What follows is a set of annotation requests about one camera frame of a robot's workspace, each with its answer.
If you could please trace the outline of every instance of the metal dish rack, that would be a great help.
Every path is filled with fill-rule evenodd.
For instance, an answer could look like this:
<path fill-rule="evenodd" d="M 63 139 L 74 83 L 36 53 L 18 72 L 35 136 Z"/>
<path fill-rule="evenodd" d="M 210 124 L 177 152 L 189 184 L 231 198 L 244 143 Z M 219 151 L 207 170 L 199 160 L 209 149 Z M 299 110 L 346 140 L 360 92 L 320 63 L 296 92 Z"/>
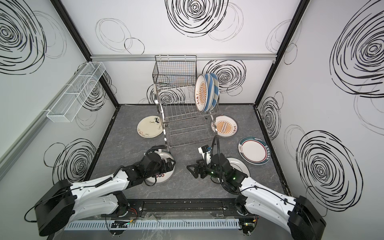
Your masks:
<path fill-rule="evenodd" d="M 212 140 L 215 132 L 211 124 L 220 112 L 216 106 L 199 112 L 195 105 L 197 79 L 196 56 L 177 55 L 184 61 L 172 61 L 170 55 L 155 56 L 153 69 L 153 100 L 163 126 L 164 140 L 168 147 L 177 147 Z"/>

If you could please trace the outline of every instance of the wire basket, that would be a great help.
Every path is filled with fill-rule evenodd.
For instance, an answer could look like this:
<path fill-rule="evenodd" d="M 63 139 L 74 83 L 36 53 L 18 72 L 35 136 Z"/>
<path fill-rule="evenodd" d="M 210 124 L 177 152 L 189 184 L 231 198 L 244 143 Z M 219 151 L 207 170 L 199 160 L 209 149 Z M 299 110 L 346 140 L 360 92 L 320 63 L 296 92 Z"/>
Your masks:
<path fill-rule="evenodd" d="M 102 62 L 88 62 L 48 111 L 47 117 L 53 122 L 72 122 L 104 72 Z"/>
<path fill-rule="evenodd" d="M 197 79 L 196 56 L 155 56 L 152 77 L 154 102 L 161 118 L 165 139 L 169 147 L 177 147 L 212 140 L 215 133 L 210 127 L 220 111 L 198 111 L 195 104 Z"/>

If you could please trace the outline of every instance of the white wall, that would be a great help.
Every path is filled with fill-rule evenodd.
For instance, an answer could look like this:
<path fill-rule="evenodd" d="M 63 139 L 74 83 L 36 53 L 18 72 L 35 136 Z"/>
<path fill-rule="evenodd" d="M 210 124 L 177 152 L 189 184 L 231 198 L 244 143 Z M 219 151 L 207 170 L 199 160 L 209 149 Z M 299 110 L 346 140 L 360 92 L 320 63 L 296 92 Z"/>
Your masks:
<path fill-rule="evenodd" d="M 68 82 L 77 67 L 85 62 L 83 55 L 49 1 L 26 1 L 26 4 L 21 0 L 11 2 L 18 2 L 26 13 L 33 12 L 35 16 L 29 17 L 34 25 L 23 25 L 22 19 L 26 19 L 26 15 L 20 14 L 17 17 L 12 12 L 14 8 L 7 8 L 5 5 L 1 7 L 7 17 L 14 17 L 15 26 L 10 29 L 18 29 L 21 32 L 15 33 L 14 38 L 8 40 L 9 43 L 6 43 L 7 35 L 5 33 L 0 38 L 0 99 L 2 102 L 0 106 L 2 116 L 0 118 L 0 156 L 44 110 L 45 106 Z M 32 36 L 33 41 L 18 41 L 17 36 L 19 40 L 24 41 L 29 39 L 28 36 Z M 22 49 L 12 47 L 24 43 L 26 46 Z M 33 45 L 31 51 L 28 50 L 30 43 Z M 9 57 L 18 57 L 17 61 L 20 63 L 9 63 Z"/>
<path fill-rule="evenodd" d="M 179 11 L 172 2 L 178 1 L 64 0 L 63 4 L 93 55 L 275 53 L 299 0 L 209 0 L 202 8 L 195 4 L 199 1 L 190 1 L 190 8 Z M 84 17 L 84 9 L 92 14 Z M 210 24 L 193 21 L 194 16 Z M 181 26 L 181 22 L 190 25 Z M 118 89 L 119 103 L 143 103 L 153 84 L 154 62 L 105 64 L 113 69 L 109 73 Z M 197 72 L 201 73 L 205 65 L 199 62 Z M 243 91 L 236 88 L 230 96 L 222 88 L 221 103 L 255 101 L 271 61 L 244 61 L 244 65 Z"/>
<path fill-rule="evenodd" d="M 49 18 L 51 23 L 58 24 L 64 30 L 50 29 L 50 25 L 46 25 L 45 18 L 38 16 L 36 24 L 38 26 L 38 23 L 41 23 L 48 46 L 44 61 L 39 62 L 41 64 L 39 67 L 31 66 L 17 71 L 17 73 L 25 73 L 25 75 L 4 74 L 5 67 L 0 67 L 0 69 L 3 68 L 0 70 L 0 72 L 2 71 L 0 73 L 2 84 L 0 88 L 2 97 L 0 149 L 2 152 L 12 144 L 72 77 L 78 65 L 84 62 L 82 54 L 49 0 L 38 2 L 28 0 L 26 3 L 20 0 L 18 3 L 26 9 L 28 14 L 34 10 L 44 11 L 52 16 Z M 9 12 L 3 5 L 1 9 L 12 15 L 12 12 Z M 4 37 L 5 32 L 2 30 L 0 34 L 3 34 L 1 37 Z M 63 38 L 66 39 L 65 54 L 62 49 L 63 45 L 58 45 L 59 48 L 56 48 L 56 44 L 59 44 Z M 3 39 L 0 38 L 1 46 L 4 46 Z M 15 51 L 4 52 L 3 48 L 0 48 L 2 64 L 4 57 L 16 56 L 23 55 Z M 24 221 L 24 214 L 58 180 L 63 178 L 68 178 L 70 181 L 83 179 L 115 110 L 99 84 L 91 93 L 91 97 L 87 99 L 87 103 L 94 107 L 84 105 L 85 107 L 80 109 L 71 123 L 49 121 L 0 181 L 1 239 L 46 239 L 46 237 L 38 235 L 36 223 Z M 34 211 L 27 215 L 27 219 L 36 219 Z"/>
<path fill-rule="evenodd" d="M 259 106 L 292 194 L 326 215 L 323 239 L 382 239 L 384 1 L 367 2 L 312 0 Z"/>

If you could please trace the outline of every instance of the white wire basket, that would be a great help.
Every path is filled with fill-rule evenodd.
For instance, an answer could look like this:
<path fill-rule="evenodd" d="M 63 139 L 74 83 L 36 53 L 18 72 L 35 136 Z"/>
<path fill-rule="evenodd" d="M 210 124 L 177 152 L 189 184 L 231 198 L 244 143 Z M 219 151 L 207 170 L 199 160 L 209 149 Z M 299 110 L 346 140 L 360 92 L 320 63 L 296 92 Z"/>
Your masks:
<path fill-rule="evenodd" d="M 72 122 L 105 72 L 102 62 L 88 62 L 47 113 L 53 122 Z"/>

